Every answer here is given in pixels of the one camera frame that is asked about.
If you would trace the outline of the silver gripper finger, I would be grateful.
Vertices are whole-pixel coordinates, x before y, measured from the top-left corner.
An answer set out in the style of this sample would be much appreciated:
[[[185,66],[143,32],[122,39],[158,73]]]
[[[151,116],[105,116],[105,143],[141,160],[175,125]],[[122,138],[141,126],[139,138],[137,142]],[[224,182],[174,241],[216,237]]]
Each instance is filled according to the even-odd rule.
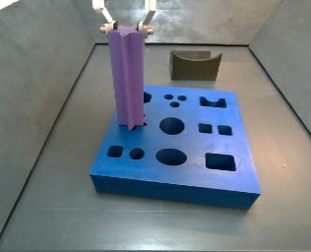
[[[117,21],[114,20],[109,9],[106,8],[106,0],[93,0],[93,9],[101,13],[105,18],[105,23],[101,25],[101,32],[109,33],[117,29]]]
[[[137,30],[142,32],[145,35],[149,35],[154,33],[154,28],[150,26],[150,22],[157,11],[157,0],[145,0],[145,10],[146,10],[146,17],[137,24]]]

